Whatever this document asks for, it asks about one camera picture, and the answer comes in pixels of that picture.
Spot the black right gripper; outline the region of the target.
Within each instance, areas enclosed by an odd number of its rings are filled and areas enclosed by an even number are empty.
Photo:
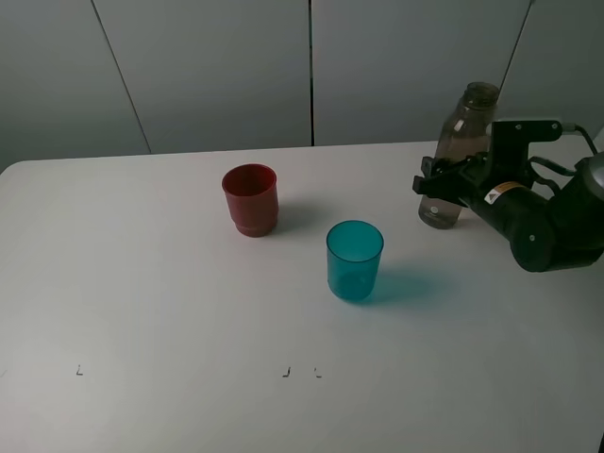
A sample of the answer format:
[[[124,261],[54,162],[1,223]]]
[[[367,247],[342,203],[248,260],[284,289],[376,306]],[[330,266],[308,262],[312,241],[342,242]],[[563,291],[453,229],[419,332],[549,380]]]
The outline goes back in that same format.
[[[556,233],[546,200],[532,190],[528,155],[519,158],[477,153],[461,160],[422,157],[412,189],[452,204],[462,201],[510,244],[519,264],[550,264]]]

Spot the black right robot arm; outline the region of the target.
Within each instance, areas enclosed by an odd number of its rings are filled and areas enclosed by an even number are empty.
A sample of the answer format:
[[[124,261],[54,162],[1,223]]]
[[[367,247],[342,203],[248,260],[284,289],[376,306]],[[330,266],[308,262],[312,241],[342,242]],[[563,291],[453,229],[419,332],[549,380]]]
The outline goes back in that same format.
[[[585,267],[603,254],[603,155],[580,160],[565,186],[546,199],[532,190],[532,163],[481,153],[458,163],[425,157],[412,188],[466,206],[510,244],[532,273]]]

